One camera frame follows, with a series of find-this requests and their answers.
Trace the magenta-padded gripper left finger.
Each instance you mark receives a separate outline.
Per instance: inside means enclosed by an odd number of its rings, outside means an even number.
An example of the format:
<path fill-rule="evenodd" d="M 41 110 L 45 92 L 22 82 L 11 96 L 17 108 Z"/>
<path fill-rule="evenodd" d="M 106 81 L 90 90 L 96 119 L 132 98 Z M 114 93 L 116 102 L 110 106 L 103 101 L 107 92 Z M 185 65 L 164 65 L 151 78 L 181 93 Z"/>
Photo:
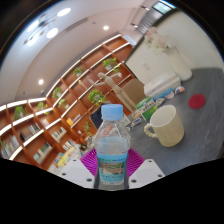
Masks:
<path fill-rule="evenodd" d="M 96 150 L 92 149 L 80 159 L 72 159 L 60 171 L 59 177 L 84 188 L 93 189 L 98 172 Z"/>

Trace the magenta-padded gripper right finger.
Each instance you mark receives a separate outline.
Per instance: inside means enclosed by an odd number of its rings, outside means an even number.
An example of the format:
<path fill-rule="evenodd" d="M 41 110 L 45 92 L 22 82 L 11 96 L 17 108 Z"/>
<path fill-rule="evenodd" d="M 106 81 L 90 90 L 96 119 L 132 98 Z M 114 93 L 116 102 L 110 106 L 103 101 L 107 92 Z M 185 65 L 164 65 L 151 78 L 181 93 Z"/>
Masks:
<path fill-rule="evenodd" d="M 153 159 L 144 159 L 133 149 L 128 151 L 126 171 L 130 189 L 146 186 L 164 177 L 164 173 Z"/>

